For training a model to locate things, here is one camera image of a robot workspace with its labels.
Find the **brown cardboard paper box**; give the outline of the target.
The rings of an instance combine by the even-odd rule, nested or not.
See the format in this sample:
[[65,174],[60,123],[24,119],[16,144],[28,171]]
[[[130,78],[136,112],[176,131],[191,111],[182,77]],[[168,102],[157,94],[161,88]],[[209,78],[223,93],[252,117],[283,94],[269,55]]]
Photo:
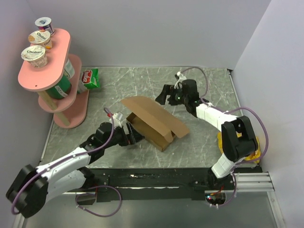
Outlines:
[[132,96],[122,99],[121,103],[131,111],[126,120],[161,152],[175,138],[180,139],[190,133],[186,124],[151,98]]

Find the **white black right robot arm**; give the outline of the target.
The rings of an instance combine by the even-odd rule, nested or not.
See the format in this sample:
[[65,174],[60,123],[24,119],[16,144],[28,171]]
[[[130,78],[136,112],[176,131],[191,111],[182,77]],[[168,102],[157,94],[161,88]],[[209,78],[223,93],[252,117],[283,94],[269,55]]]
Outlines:
[[258,149],[257,139],[247,116],[237,117],[217,110],[208,100],[201,98],[197,83],[193,79],[165,84],[155,99],[161,105],[184,105],[194,117],[201,119],[221,132],[223,154],[211,167],[208,185],[219,189],[232,168]]

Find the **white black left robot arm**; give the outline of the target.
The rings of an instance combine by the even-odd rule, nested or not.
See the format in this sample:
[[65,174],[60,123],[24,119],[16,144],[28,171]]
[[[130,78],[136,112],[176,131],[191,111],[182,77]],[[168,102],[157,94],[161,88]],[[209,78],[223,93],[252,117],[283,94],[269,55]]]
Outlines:
[[6,198],[12,203],[11,213],[30,218],[52,198],[64,192],[93,188],[94,175],[87,165],[100,159],[109,147],[134,145],[144,139],[130,123],[123,127],[103,122],[96,132],[71,153],[45,165],[28,164],[17,174]]

